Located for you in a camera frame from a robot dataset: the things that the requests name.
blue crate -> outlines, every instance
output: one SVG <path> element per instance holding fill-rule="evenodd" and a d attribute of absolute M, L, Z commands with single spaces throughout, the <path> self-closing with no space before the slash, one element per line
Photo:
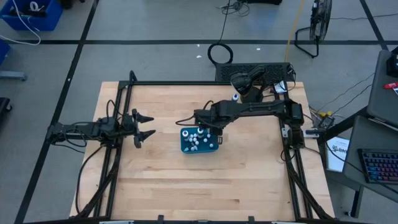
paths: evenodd
<path fill-rule="evenodd" d="M 29 5 L 33 0 L 15 0 L 18 9 L 21 11 L 26 5 Z M 62 7 L 58 0 L 34 0 L 39 7 L 46 5 L 46 17 L 31 17 L 28 21 L 27 16 L 21 16 L 26 25 L 35 31 L 34 27 L 40 31 L 54 30 L 62 15 Z M 0 11 L 0 19 L 4 19 L 8 25 L 14 30 L 28 30 L 28 28 L 21 22 L 18 16 L 10 16 L 9 12 L 14 7 L 12 0 L 8 0 Z"/>
<path fill-rule="evenodd" d="M 2 61 L 4 60 L 4 58 L 6 57 L 9 49 L 10 49 L 10 45 L 8 45 L 7 43 L 5 43 L 5 41 L 0 39 L 0 65 L 1 65 Z"/>

yellow cable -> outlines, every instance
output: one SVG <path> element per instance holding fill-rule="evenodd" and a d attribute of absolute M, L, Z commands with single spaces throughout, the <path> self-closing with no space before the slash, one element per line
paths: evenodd
<path fill-rule="evenodd" d="M 286 45 L 285 62 L 287 62 L 287 57 L 289 56 L 290 40 L 292 40 L 293 33 L 296 30 L 297 21 L 299 21 L 299 17 L 300 17 L 300 14 L 301 14 L 301 10 L 303 9 L 303 5 L 304 5 L 304 0 L 301 1 L 300 9 L 298 9 L 298 13 L 296 15 L 296 19 L 294 20 L 294 23 L 293 23 L 292 31 L 290 31 L 289 39 L 288 39 L 287 45 Z"/>

wooden table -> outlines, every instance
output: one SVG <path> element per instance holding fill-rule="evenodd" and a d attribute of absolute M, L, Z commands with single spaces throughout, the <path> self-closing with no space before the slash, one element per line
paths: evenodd
<path fill-rule="evenodd" d="M 106 102 L 115 99 L 117 86 L 117 82 L 102 84 L 94 120 L 105 117 Z M 286 166 L 280 159 L 282 138 L 276 117 L 239 118 L 224 129 L 223 144 L 214 153 L 186 155 L 180 150 L 182 127 L 175 122 L 190 117 L 208 100 L 230 99 L 233 93 L 231 86 L 133 87 L 129 111 L 137 108 L 140 114 L 154 117 L 140 129 L 156 129 L 156 133 L 141 149 L 134 147 L 132 137 L 124 140 L 113 220 L 156 220 L 158 215 L 164 215 L 165 220 L 245 221 L 248 216 L 257 221 L 294 220 Z M 310 116 L 303 83 L 297 83 L 289 94 Z M 306 118 L 304 127 L 311 126 Z M 306 139 L 305 143 L 318 150 L 316 140 Z M 98 146 L 98 142 L 90 141 L 85 159 Z M 98 188 L 104 152 L 97 153 L 83 171 L 80 208 Z M 301 153 L 309 191 L 334 216 L 320 156 L 306 149 Z M 304 217 L 302 194 L 298 188 L 297 192 Z M 101 214 L 108 193 L 104 198 Z"/>

red object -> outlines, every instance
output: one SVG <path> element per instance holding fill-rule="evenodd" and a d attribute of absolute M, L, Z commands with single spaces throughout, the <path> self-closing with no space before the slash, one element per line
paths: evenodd
<path fill-rule="evenodd" d="M 385 84 L 384 85 L 384 88 L 385 89 L 392 89 L 392 88 L 395 88 L 395 87 L 398 87 L 398 82 L 394 82 L 394 83 L 388 83 L 388 84 Z"/>

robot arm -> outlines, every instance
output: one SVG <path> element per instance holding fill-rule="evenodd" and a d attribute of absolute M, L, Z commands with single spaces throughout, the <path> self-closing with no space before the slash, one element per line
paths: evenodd
<path fill-rule="evenodd" d="M 212 104 L 209 110 L 194 110 L 195 125 L 210 129 L 217 136 L 223 134 L 223 128 L 240 117 L 276 116 L 289 125 L 289 143 L 303 146 L 304 137 L 301 126 L 304 123 L 301 104 L 292 100 L 275 100 L 262 103 L 237 103 L 221 100 Z"/>
<path fill-rule="evenodd" d="M 125 114 L 121 123 L 112 117 L 101 118 L 97 122 L 77 122 L 71 125 L 56 123 L 49 127 L 46 140 L 56 142 L 76 140 L 97 140 L 102 144 L 112 143 L 116 138 L 134 136 L 134 145 L 141 148 L 141 142 L 155 133 L 155 130 L 141 132 L 138 123 L 152 121 L 153 118 L 140 115 L 133 109 L 132 115 Z"/>

